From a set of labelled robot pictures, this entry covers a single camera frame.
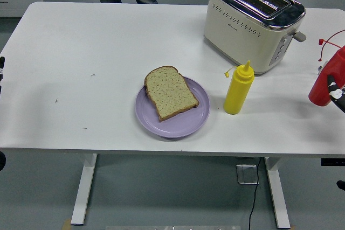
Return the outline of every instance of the bread crust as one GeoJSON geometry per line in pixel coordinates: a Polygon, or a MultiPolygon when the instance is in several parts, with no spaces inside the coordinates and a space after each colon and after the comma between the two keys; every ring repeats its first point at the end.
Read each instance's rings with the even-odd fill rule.
{"type": "Polygon", "coordinates": [[[183,113],[183,112],[188,111],[188,110],[190,110],[190,109],[192,109],[192,108],[198,107],[198,105],[199,105],[199,101],[198,101],[198,99],[196,98],[195,94],[190,90],[190,88],[189,88],[189,86],[188,86],[188,84],[187,84],[185,78],[183,77],[183,75],[182,75],[181,73],[178,72],[178,70],[177,70],[176,67],[173,67],[173,66],[161,66],[161,67],[158,67],[158,68],[152,70],[151,72],[149,72],[149,73],[146,75],[146,77],[145,77],[145,79],[144,79],[144,85],[145,85],[145,87],[146,87],[146,94],[147,94],[147,96],[149,97],[149,99],[151,100],[151,102],[154,104],[154,106],[155,106],[155,108],[156,108],[156,112],[157,112],[158,119],[159,119],[160,122],[163,122],[163,121],[165,121],[165,120],[167,120],[167,119],[170,119],[170,118],[176,116],[177,114],[183,113]],[[193,95],[193,97],[194,97],[194,99],[195,99],[195,101],[196,101],[196,104],[191,104],[191,105],[185,107],[184,109],[179,109],[179,110],[177,110],[177,111],[175,111],[175,112],[173,112],[173,113],[171,113],[171,114],[169,114],[169,115],[167,115],[167,116],[162,117],[161,114],[159,113],[158,108],[157,108],[157,103],[154,101],[154,99],[153,99],[152,96],[150,95],[150,89],[149,89],[149,86],[148,86],[148,84],[147,84],[147,78],[148,78],[148,76],[150,76],[150,75],[152,74],[152,72],[154,72],[154,71],[156,71],[156,70],[158,70],[158,69],[167,68],[167,67],[173,68],[173,69],[176,71],[176,73],[178,73],[178,75],[182,77],[182,79],[184,80],[184,83],[186,84],[186,86],[187,86],[189,92],[193,95]]]}

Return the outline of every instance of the toaster lever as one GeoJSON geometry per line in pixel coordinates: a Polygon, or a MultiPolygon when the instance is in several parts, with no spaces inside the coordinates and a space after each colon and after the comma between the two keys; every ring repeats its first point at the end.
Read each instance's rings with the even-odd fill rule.
{"type": "Polygon", "coordinates": [[[297,32],[294,34],[293,38],[301,43],[307,39],[307,36],[301,32],[297,32]]]}

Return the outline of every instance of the table leg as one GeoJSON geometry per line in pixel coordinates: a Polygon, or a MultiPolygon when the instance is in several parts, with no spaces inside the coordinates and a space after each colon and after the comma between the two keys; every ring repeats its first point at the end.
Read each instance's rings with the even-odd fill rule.
{"type": "Polygon", "coordinates": [[[90,194],[97,154],[83,154],[83,164],[77,198],[75,200],[71,225],[83,225],[90,194]]]}
{"type": "Polygon", "coordinates": [[[278,228],[290,229],[290,221],[287,215],[284,194],[282,192],[278,167],[286,158],[266,157],[266,170],[270,183],[275,220],[278,228]]]}

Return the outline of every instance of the toaster vent hole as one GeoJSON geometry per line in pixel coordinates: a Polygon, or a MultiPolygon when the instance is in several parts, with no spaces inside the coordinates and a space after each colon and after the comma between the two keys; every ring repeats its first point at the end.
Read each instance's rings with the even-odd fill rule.
{"type": "Polygon", "coordinates": [[[214,9],[216,9],[219,13],[223,14],[223,16],[225,16],[226,18],[228,18],[229,20],[233,21],[234,23],[236,23],[237,25],[241,26],[242,28],[244,28],[245,30],[247,30],[250,33],[253,33],[255,36],[260,37],[261,33],[257,32],[257,30],[254,30],[253,28],[251,28],[250,26],[244,24],[243,22],[241,22],[240,20],[236,19],[235,17],[233,17],[232,15],[230,15],[228,12],[226,12],[225,10],[223,10],[222,8],[220,8],[219,6],[217,6],[216,4],[213,4],[212,7],[214,9]]]}

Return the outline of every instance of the gray floor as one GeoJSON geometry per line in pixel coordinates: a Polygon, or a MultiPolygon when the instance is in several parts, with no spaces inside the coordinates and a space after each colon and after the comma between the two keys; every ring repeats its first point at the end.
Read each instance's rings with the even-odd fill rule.
{"type": "MultiPolygon", "coordinates": [[[[158,1],[207,4],[208,0],[158,1]]],[[[299,1],[306,7],[345,10],[345,0],[299,1]]],[[[0,18],[0,50],[18,21],[0,18]]],[[[82,170],[78,154],[3,151],[8,161],[0,172],[0,230],[62,229],[77,195],[82,170]]],[[[120,225],[248,229],[254,186],[237,183],[236,164],[257,162],[258,158],[100,155],[85,224],[72,229],[120,225]]],[[[264,163],[259,173],[252,229],[276,229],[264,163]]],[[[344,229],[345,192],[336,182],[345,180],[345,168],[320,166],[318,158],[292,158],[281,167],[280,176],[295,229],[344,229]]]]}

